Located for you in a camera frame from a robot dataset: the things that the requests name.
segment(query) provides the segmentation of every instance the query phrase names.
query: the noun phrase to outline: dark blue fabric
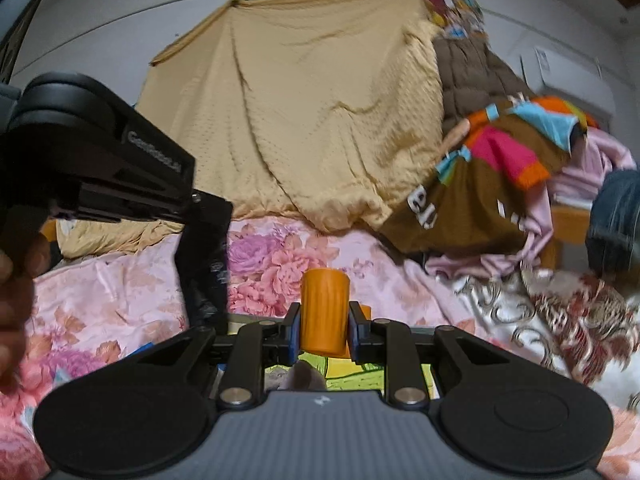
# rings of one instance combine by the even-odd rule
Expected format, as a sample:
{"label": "dark blue fabric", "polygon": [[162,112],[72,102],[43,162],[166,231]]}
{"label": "dark blue fabric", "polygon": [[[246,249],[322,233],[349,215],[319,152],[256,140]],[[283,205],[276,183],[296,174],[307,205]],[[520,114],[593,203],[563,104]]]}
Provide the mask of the dark blue fabric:
{"label": "dark blue fabric", "polygon": [[589,267],[598,275],[630,269],[639,216],[640,171],[612,171],[593,201],[585,240]]}

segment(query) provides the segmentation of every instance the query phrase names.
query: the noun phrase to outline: finger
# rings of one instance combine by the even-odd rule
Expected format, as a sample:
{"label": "finger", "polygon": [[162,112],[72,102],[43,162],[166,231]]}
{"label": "finger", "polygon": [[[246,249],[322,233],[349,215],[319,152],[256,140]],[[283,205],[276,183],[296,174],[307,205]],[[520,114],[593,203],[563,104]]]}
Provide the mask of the finger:
{"label": "finger", "polygon": [[0,286],[0,328],[22,328],[31,317],[33,298],[29,276],[13,276]]}
{"label": "finger", "polygon": [[4,283],[9,279],[11,273],[14,272],[14,264],[6,254],[0,251],[0,283]]}
{"label": "finger", "polygon": [[11,392],[15,385],[15,371],[24,357],[24,330],[0,332],[0,391]]}
{"label": "finger", "polygon": [[26,256],[24,257],[24,270],[32,278],[47,272],[49,269],[50,248],[49,242],[43,234],[38,236],[31,243]]}

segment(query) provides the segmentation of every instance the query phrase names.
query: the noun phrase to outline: brown padded cushion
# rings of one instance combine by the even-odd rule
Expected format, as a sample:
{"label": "brown padded cushion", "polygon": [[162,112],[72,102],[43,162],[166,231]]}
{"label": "brown padded cushion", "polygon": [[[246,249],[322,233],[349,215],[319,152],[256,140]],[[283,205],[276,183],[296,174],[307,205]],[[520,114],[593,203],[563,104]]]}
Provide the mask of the brown padded cushion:
{"label": "brown padded cushion", "polygon": [[493,102],[519,92],[530,99],[536,96],[483,40],[437,38],[433,47],[442,80],[443,136],[461,119]]}

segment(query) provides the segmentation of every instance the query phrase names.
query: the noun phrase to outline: metal screw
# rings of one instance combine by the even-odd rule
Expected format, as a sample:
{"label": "metal screw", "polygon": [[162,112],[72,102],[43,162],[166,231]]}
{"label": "metal screw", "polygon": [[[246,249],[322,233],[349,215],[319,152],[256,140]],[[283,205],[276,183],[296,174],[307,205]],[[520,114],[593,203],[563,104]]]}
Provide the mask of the metal screw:
{"label": "metal screw", "polygon": [[220,394],[220,400],[238,406],[251,400],[251,392],[245,388],[227,388]]}
{"label": "metal screw", "polygon": [[403,404],[418,404],[418,402],[423,402],[423,400],[427,398],[427,395],[418,388],[407,387],[396,390],[394,397],[398,402],[402,402]]}

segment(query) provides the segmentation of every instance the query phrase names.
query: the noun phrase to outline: gray ribbed panel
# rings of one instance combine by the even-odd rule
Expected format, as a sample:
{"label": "gray ribbed panel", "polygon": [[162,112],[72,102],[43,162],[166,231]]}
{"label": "gray ribbed panel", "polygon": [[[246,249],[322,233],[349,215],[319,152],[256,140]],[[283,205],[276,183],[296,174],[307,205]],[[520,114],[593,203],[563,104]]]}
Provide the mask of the gray ribbed panel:
{"label": "gray ribbed panel", "polygon": [[[376,392],[274,391],[223,415],[186,460],[149,480],[505,480],[458,456],[429,419]],[[562,480],[601,478],[588,471]],[[63,473],[50,480],[77,480]]]}

